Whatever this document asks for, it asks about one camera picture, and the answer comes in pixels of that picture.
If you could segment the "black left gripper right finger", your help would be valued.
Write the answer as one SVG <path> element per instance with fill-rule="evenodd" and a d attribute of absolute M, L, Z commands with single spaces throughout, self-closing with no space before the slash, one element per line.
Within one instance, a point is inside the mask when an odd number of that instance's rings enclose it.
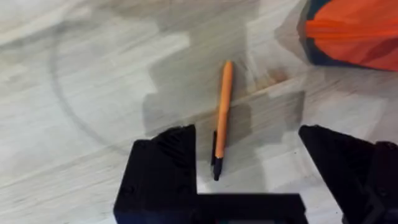
<path fill-rule="evenodd" d="M 323 126 L 298 131 L 342 211 L 344 224 L 397 224 L 397 145 Z"/>

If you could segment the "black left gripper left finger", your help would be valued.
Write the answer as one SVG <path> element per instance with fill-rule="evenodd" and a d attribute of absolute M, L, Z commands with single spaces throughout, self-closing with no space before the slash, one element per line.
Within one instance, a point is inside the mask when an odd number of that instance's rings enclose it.
<path fill-rule="evenodd" d="M 195 150 L 192 124 L 134 141 L 113 208 L 116 223 L 192 223 Z"/>

